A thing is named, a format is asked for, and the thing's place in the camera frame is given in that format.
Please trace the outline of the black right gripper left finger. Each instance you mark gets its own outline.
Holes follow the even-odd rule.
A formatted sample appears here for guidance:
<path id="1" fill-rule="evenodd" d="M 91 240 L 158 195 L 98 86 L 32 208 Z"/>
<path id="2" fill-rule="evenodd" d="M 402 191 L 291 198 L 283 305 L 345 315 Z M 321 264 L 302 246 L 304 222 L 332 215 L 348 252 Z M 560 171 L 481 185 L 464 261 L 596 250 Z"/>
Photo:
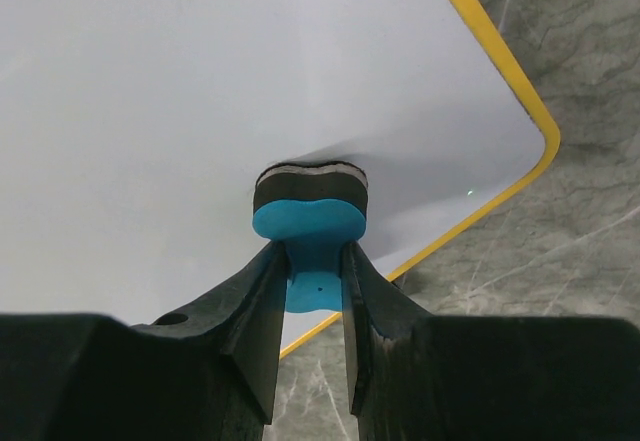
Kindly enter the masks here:
<path id="1" fill-rule="evenodd" d="M 288 260 L 271 243 L 150 325 L 3 315 L 5 440 L 258 440 L 273 416 Z"/>

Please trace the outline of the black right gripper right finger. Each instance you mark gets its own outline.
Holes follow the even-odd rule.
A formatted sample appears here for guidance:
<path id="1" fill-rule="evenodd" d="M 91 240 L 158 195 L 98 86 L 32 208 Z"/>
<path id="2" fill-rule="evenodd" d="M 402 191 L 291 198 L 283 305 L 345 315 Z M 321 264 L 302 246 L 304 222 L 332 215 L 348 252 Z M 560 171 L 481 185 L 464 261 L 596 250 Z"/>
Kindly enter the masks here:
<path id="1" fill-rule="evenodd" d="M 363 440 L 635 440 L 639 331 L 611 317 L 434 315 L 342 251 Z"/>

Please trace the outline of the blue bone-shaped eraser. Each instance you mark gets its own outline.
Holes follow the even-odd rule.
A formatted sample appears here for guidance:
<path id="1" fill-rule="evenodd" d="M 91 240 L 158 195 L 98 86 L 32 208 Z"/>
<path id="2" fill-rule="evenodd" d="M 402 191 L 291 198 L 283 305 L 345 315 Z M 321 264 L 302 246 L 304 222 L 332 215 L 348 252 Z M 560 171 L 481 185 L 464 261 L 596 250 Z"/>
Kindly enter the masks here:
<path id="1" fill-rule="evenodd" d="M 342 310 L 341 251 L 366 231 L 368 180 L 347 161 L 285 162 L 255 183 L 252 228 L 284 245 L 285 311 Z"/>

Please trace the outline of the yellow framed whiteboard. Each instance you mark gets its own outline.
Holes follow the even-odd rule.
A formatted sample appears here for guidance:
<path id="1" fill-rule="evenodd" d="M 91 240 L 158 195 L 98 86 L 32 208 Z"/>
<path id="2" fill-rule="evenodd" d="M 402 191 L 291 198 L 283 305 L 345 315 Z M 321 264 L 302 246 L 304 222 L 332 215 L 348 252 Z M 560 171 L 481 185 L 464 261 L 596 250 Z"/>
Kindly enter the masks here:
<path id="1" fill-rule="evenodd" d="M 478 0 L 1 0 L 1 309 L 154 321 L 262 248 L 284 161 L 365 171 L 397 277 L 559 141 Z"/>

